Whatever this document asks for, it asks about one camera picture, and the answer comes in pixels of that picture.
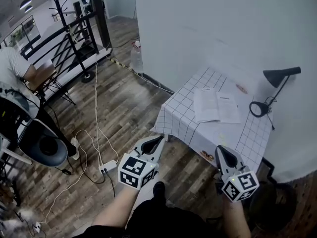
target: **paper document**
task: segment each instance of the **paper document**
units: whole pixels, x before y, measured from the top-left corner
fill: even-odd
[[[239,111],[232,94],[217,92],[220,122],[240,123]]]
[[[194,111],[196,122],[219,120],[217,96],[213,88],[196,89]]]

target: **desk lamp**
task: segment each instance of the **desk lamp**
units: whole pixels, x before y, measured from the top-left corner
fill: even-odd
[[[294,67],[294,68],[290,68],[290,69],[264,70],[263,71],[264,76],[266,77],[268,82],[270,82],[270,84],[272,86],[274,86],[275,88],[279,87],[279,85],[282,83],[282,81],[285,77],[287,77],[287,78],[274,97],[267,97],[267,99],[264,101],[264,103],[258,102],[258,101],[252,101],[249,105],[249,109],[250,109],[251,114],[254,115],[255,117],[260,118],[260,117],[263,117],[263,116],[267,115],[268,113],[270,113],[272,103],[276,102],[276,97],[278,96],[278,94],[280,93],[280,91],[282,90],[282,88],[284,87],[286,82],[288,81],[289,77],[291,75],[300,74],[301,72],[302,72],[302,70],[300,67]]]

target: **bottle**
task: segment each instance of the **bottle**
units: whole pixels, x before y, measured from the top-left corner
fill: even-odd
[[[143,73],[140,41],[135,41],[132,43],[130,67],[133,68],[136,73]]]

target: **human arm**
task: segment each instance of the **human arm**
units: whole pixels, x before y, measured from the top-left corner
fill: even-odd
[[[32,82],[37,75],[35,67],[14,48],[6,48],[5,50],[14,74],[28,82]]]
[[[101,225],[124,228],[128,222],[138,194],[138,190],[124,186],[114,201],[98,214],[92,226]]]
[[[229,238],[251,238],[241,202],[232,203],[222,196],[224,231]]]

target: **white tablecloth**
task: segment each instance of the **white tablecloth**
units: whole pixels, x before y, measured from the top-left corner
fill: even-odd
[[[204,87],[213,87],[216,91],[233,94],[241,123],[196,123],[194,90]],[[215,167],[216,146],[228,146],[240,153],[245,164],[256,172],[271,132],[271,124],[267,116],[256,118],[250,113],[249,104],[253,100],[253,95],[241,91],[231,79],[210,67],[204,68],[162,105],[151,131],[179,138]]]

